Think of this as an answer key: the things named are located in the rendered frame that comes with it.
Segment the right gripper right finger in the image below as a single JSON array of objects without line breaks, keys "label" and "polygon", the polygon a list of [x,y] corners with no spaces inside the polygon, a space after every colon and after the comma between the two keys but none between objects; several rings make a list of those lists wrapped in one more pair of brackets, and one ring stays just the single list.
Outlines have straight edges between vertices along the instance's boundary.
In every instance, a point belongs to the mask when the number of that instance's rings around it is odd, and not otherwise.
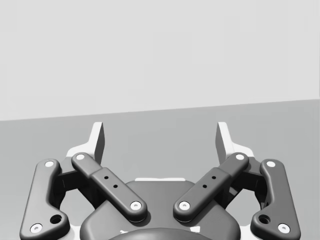
[{"label": "right gripper right finger", "polygon": [[173,205],[181,223],[194,220],[212,201],[226,208],[242,191],[254,192],[260,210],[251,219],[251,234],[261,240],[300,240],[298,221],[285,165],[257,161],[253,151],[234,143],[226,122],[218,122],[215,147],[219,166],[208,171]]}]

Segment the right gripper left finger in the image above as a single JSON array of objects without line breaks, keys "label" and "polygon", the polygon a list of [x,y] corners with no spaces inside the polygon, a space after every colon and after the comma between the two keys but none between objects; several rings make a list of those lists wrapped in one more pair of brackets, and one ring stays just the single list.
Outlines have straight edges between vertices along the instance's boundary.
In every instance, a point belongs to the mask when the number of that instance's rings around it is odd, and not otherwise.
[{"label": "right gripper left finger", "polygon": [[105,147],[102,122],[95,122],[86,143],[70,148],[63,162],[41,160],[33,179],[19,231],[20,240],[60,240],[71,224],[61,203],[66,192],[80,189],[97,208],[109,201],[129,222],[148,215],[146,202],[110,169],[101,166]]}]

